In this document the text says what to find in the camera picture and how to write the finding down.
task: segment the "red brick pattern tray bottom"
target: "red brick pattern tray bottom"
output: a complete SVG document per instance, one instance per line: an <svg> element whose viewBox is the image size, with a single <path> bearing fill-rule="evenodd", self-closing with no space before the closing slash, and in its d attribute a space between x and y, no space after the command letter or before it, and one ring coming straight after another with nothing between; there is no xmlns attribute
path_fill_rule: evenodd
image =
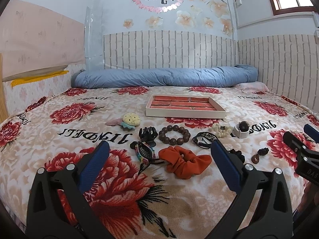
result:
<svg viewBox="0 0 319 239"><path fill-rule="evenodd" d="M208 98L181 96L154 96L150 108L172 110L215 111Z"/></svg>

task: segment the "hair clip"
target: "hair clip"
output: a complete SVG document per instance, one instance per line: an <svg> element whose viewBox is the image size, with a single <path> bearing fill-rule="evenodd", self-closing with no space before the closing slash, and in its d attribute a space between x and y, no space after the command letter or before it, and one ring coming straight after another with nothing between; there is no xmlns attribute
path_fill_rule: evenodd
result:
<svg viewBox="0 0 319 239"><path fill-rule="evenodd" d="M151 164L162 164L161 162L155 162L160 160L159 158L156 158L155 151L153 148L151 148L147 143L145 142L137 142L134 141L130 144L130 148L135 149L135 153L139 161L141 162L140 170L138 174L143 172L146 168L148 168Z"/></svg>

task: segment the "wooden window frame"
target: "wooden window frame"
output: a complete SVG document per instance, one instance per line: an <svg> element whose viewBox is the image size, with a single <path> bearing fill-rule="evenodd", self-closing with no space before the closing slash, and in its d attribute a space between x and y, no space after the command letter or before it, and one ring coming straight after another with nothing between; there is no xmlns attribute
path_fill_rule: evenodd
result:
<svg viewBox="0 0 319 239"><path fill-rule="evenodd" d="M300 6L298 0L298 7L280 9L279 0L269 0L272 6L272 12L274 15L281 15L285 13L294 13L294 12L313 12L316 11L314 6Z"/></svg>

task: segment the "black cord bracelet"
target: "black cord bracelet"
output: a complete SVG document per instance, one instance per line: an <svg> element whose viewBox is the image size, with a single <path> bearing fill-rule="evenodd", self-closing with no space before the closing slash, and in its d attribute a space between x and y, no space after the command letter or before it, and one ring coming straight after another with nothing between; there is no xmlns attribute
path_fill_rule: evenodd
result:
<svg viewBox="0 0 319 239"><path fill-rule="evenodd" d="M199 137L202 137L201 140L204 141L204 142L199 142L198 141ZM210 144L207 143L204 140L204 138L207 139L208 141L210 141L211 143ZM203 148L203 149L210 149L212 142L215 141L215 140L218 140L218 138L214 134L209 133L209 132L199 132L196 136L193 137L193 142L198 147Z"/></svg>

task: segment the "pink wall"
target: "pink wall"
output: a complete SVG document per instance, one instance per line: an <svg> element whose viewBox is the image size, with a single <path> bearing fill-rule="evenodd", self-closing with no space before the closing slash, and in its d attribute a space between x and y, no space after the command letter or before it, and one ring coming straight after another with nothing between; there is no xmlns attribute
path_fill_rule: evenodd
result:
<svg viewBox="0 0 319 239"><path fill-rule="evenodd" d="M3 77L85 62L84 24L42 6L11 0L0 35Z"/></svg>

